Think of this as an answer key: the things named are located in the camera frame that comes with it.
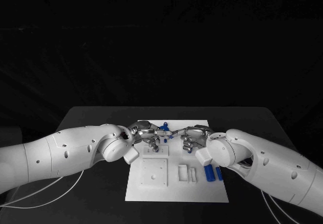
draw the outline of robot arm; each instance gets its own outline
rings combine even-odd
[[[132,164],[139,157],[133,146],[139,138],[172,135],[148,121],[139,124],[132,128],[113,124],[70,128],[31,143],[0,148],[0,194],[34,181],[73,175],[103,160],[124,157]]]
[[[253,165],[241,163],[253,157]],[[212,160],[266,193],[323,216],[323,169],[287,147],[231,129],[208,136],[197,151],[204,166]]]

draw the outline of gray table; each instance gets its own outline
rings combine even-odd
[[[58,130],[106,123],[129,126],[139,119],[207,119],[217,132],[235,128],[296,150],[273,113],[264,107],[74,107]],[[35,209],[5,208],[0,223],[276,222],[261,191],[230,169],[222,168],[230,203],[126,202],[129,171],[124,159],[113,163],[98,162],[84,171],[80,183],[58,201]],[[80,174],[64,177],[44,192],[15,203],[15,206],[38,206],[54,200],[74,185]],[[21,186],[15,199],[34,193],[55,180],[41,180]],[[323,222],[323,218],[310,211],[277,201],[299,222]],[[282,223],[293,223],[274,206],[273,210]]]

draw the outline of blue cylinder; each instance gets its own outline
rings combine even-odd
[[[208,182],[215,181],[215,175],[214,175],[214,167],[212,164],[204,167],[205,169],[205,175]]]
[[[220,181],[222,181],[224,179],[222,179],[222,174],[221,174],[221,168],[217,167],[215,169],[217,169],[217,173],[218,173]]]

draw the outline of white board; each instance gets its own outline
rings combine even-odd
[[[168,122],[171,131],[195,125],[210,126],[207,120],[150,120],[150,122],[158,126],[163,126]],[[126,201],[228,203],[224,181],[220,181],[215,170],[218,167],[215,161],[212,161],[212,167],[217,181],[208,182],[204,166],[195,157],[198,148],[194,148],[189,154],[182,148],[181,137],[169,139],[168,143],[163,142],[163,137],[160,139],[162,150],[156,156],[152,150],[149,151],[148,143],[142,142],[135,145],[140,157],[130,167]],[[186,182],[179,181],[179,173],[186,175],[184,169],[179,172],[179,167],[184,167],[179,165],[186,165],[189,178]]]

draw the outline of white cable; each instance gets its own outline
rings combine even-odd
[[[77,185],[77,183],[78,183],[81,177],[83,177],[83,173],[81,173],[81,175],[80,175],[80,178],[78,178],[75,184],[74,184],[73,187],[70,188],[70,190],[68,190],[68,191],[67,191],[67,192],[65,192],[65,193],[64,193],[55,200],[52,200],[51,202],[48,202],[48,203],[45,203],[45,204],[42,204],[42,205],[39,205],[39,206],[35,206],[35,207],[15,207],[15,206],[3,206],[3,207],[6,207],[6,208],[15,208],[15,209],[34,209],[34,208],[38,208],[38,207],[41,207],[41,206],[44,206],[44,205],[47,205],[47,204],[55,202],[55,201],[57,201],[60,198],[62,198],[62,197],[68,194],[68,192],[73,190],[73,188],[74,188],[74,186]]]
[[[287,215],[287,213],[284,212],[284,210],[283,210],[283,208],[280,207],[280,205],[276,203],[276,201],[274,201],[274,204],[277,205],[277,207],[280,208],[280,210],[282,210],[282,212],[286,214],[286,216],[292,219],[292,221],[295,221],[293,220],[293,218]]]
[[[51,186],[52,186],[52,185],[54,185],[62,178],[64,178],[64,176],[62,176],[62,177],[61,177],[52,184],[49,184],[45,188],[42,188],[39,191],[36,191],[36,192],[32,193],[31,195],[22,197],[21,199],[18,199],[18,200],[15,200],[15,201],[12,201],[12,202],[9,202],[9,203],[2,204],[0,207],[5,207],[6,205],[9,205],[9,204],[12,204],[12,203],[15,203],[15,202],[19,202],[22,199],[25,199],[25,198],[34,196],[35,194],[38,194],[38,193],[39,193],[41,191],[44,191],[48,187],[51,187]]]
[[[269,209],[270,209],[270,211],[272,211],[272,207],[270,207],[270,205],[269,205],[269,203],[267,203],[266,197],[264,197],[264,201],[266,201],[266,204],[267,204]]]

